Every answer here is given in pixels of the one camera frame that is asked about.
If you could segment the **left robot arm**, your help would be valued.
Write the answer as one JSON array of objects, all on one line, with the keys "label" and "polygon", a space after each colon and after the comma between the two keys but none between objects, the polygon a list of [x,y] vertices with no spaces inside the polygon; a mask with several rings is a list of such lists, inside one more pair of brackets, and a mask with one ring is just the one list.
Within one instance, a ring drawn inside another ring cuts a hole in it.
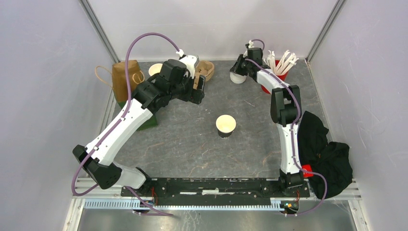
[{"label": "left robot arm", "polygon": [[129,186],[139,196],[151,191],[146,174],[114,162],[130,136],[172,99],[200,104],[204,98],[205,78],[195,79],[199,58],[186,55],[163,62],[159,73],[140,83],[127,103],[105,130],[86,146],[77,145],[73,155],[101,189],[114,185]]}]

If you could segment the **black paper coffee cup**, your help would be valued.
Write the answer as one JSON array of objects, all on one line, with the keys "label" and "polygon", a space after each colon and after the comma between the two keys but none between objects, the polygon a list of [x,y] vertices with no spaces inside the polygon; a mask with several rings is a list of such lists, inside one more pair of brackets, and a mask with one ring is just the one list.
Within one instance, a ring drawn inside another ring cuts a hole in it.
[{"label": "black paper coffee cup", "polygon": [[221,115],[216,119],[216,128],[219,137],[228,138],[236,128],[236,120],[231,115]]}]

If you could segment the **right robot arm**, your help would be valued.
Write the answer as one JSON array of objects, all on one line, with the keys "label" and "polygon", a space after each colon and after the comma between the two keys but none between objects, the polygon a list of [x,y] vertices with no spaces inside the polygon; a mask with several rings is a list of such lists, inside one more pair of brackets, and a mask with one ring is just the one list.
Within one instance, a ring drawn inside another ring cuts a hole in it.
[{"label": "right robot arm", "polygon": [[250,77],[270,93],[270,116],[279,132],[282,154],[278,191],[291,196],[304,182],[297,138],[302,115],[300,89],[272,73],[262,58],[261,48],[246,49],[246,54],[240,54],[230,69],[230,77]]}]

